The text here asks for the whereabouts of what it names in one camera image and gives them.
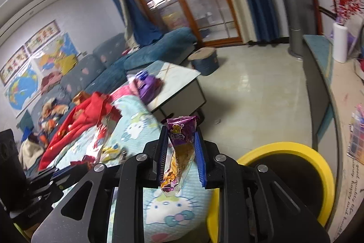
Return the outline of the purple orange snack packet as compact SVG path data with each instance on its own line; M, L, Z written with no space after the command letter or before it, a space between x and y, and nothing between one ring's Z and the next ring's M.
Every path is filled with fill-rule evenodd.
M160 184L160 189L166 197L177 195L183 187L195 158L196 128L196 116L181 116L167 120L168 137L173 152Z

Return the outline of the red snack wrapper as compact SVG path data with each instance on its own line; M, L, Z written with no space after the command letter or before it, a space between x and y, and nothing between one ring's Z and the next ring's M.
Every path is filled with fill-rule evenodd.
M101 122L97 125L96 132L91 143L86 148L86 153L81 160L71 161L72 166L86 164L88 169L92 168L99 163L102 155L102 149L109 140L115 123L111 119L110 115L107 115L101 119Z

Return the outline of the clothes pile on sofa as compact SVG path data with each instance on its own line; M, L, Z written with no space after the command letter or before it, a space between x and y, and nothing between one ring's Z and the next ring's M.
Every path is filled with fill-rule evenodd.
M18 159L28 171L44 154L61 119L70 110L71 98L60 82L48 80L41 86L41 97L30 114L31 123L25 125L18 148Z

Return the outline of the yellow torn snack packet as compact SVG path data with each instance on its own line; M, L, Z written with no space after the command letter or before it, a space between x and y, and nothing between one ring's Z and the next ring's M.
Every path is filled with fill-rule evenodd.
M104 147L102 149L100 162L106 164L111 160L121 161L127 155L127 150L124 147L114 145L113 147Z

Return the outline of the purple pink clothes pile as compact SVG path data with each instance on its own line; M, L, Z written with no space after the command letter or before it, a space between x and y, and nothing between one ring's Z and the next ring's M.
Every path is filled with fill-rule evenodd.
M136 73L136 75L129 74L126 78L127 82L109 95L112 102L123 96L131 95L138 97L147 105L158 95L164 83L146 70L142 70Z

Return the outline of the white marble coffee table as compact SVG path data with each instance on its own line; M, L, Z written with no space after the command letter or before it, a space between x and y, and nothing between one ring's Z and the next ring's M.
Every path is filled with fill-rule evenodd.
M168 118L190 115L204 121L202 107L207 100L198 82L199 71L161 60L143 70L162 80L157 96L147 105L158 121L165 123Z

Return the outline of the Hello Kitty blanket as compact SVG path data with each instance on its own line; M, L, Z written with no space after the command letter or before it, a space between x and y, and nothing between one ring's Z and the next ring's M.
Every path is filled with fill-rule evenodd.
M47 242L208 242L211 193L192 166L173 197L159 189L163 167L155 146L172 153L163 127L139 98L114 102L121 111L109 144L126 148L126 160L92 169L53 211Z

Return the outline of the red cloth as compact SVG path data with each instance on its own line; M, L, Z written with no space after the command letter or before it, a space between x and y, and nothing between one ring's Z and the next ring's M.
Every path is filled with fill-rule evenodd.
M121 113L110 103L109 95L93 92L87 100L70 111L49 143L38 169L46 169L66 145L89 128L101 124L102 119L106 116L110 116L116 122L121 119Z

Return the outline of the round blue stool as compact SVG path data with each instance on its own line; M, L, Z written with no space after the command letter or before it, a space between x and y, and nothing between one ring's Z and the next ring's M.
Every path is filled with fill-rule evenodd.
M208 76L219 68L217 51L213 47L203 47L192 53L188 58L193 69L202 76Z

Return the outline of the world map poster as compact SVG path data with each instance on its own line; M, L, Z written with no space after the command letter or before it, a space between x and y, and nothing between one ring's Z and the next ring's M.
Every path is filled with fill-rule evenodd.
M5 88L5 98L13 114L18 117L40 93L41 76L28 62L11 79Z

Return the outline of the grey heart pattern sofa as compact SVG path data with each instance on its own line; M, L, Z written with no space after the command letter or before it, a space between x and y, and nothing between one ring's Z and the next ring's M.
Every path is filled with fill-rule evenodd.
M63 104L71 105L72 99L81 91L88 94L101 92L110 94L126 82L123 68L126 49L124 34L119 33L98 45L91 54L84 56L61 81L41 95L30 115L35 130L43 105L55 97Z

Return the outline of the paint colour palette box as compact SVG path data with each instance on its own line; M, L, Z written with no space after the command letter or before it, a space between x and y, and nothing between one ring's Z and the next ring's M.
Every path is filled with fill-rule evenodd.
M362 165L364 164L364 118L363 107L357 105L352 114L350 128L350 139L348 145L348 156L355 159Z

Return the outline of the calligraphy banner poster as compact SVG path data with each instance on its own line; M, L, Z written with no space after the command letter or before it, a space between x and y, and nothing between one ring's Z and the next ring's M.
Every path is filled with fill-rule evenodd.
M60 28L55 20L38 30L26 43L25 48L29 54L35 53L53 37L60 33Z

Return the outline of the white paper towel roll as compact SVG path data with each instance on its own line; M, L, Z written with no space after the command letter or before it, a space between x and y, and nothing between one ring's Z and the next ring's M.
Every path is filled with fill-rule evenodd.
M333 59L339 63L347 60L347 36L348 28L339 23L333 24Z

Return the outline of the red berry branch decoration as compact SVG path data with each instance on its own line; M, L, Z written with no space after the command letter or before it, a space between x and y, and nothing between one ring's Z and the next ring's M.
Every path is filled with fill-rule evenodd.
M351 17L363 13L363 0L333 0L337 23L344 26Z

